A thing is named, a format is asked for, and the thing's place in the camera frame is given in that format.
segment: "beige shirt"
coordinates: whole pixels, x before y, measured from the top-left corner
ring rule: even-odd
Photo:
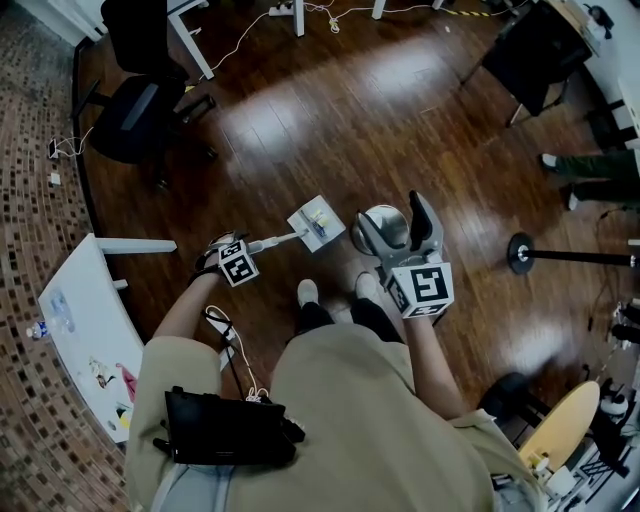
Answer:
[[[157,426],[164,391],[178,385],[219,392],[219,375],[211,378],[216,363],[211,349],[191,340],[162,338],[145,348],[127,449],[132,506],[148,509],[172,466],[149,446],[164,437]],[[274,371],[271,398],[302,423],[306,439],[286,468],[237,468],[232,512],[491,511],[490,474],[535,487],[488,415],[444,421],[414,395],[406,346],[384,343],[364,327],[330,325],[292,340]],[[539,509],[543,503],[540,495]]]

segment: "green pants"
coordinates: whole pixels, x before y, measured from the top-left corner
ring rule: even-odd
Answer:
[[[597,156],[564,156],[556,161],[558,174],[577,178],[607,178],[579,183],[573,193],[580,201],[607,201],[640,206],[640,175],[633,150]]]

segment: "person's leg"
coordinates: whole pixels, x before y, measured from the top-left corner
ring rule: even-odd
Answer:
[[[329,312],[318,304],[318,287],[310,279],[305,279],[298,285],[298,304],[300,313],[296,334],[335,323]]]
[[[591,181],[573,185],[572,193],[578,201],[606,201],[631,207],[640,205],[640,184],[636,187],[614,180]]]
[[[604,155],[553,156],[541,155],[542,164],[550,171],[579,178],[608,178],[638,182],[635,151],[612,151]]]
[[[353,323],[368,327],[382,341],[404,343],[384,310],[371,300],[376,292],[375,278],[368,272],[360,274],[356,281],[357,299],[351,305]]]

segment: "metal bowl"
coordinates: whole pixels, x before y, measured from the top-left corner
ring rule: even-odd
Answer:
[[[409,223],[400,210],[393,206],[381,204],[369,208],[365,213],[378,226],[387,243],[390,245],[405,245],[407,243],[409,239]],[[357,218],[353,226],[351,226],[351,241],[358,251],[373,256],[373,251],[367,245],[364,235],[358,226]]]

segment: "black pants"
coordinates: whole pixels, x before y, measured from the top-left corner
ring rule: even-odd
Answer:
[[[558,174],[579,178],[607,178],[574,186],[580,201],[607,201],[636,207],[640,205],[640,176],[635,152],[611,151],[596,156],[565,156],[556,160]]]
[[[357,299],[351,305],[353,323],[368,327],[382,341],[404,343],[384,310],[369,299]],[[335,323],[329,312],[315,302],[307,302],[300,310],[296,333],[302,334],[323,325]]]

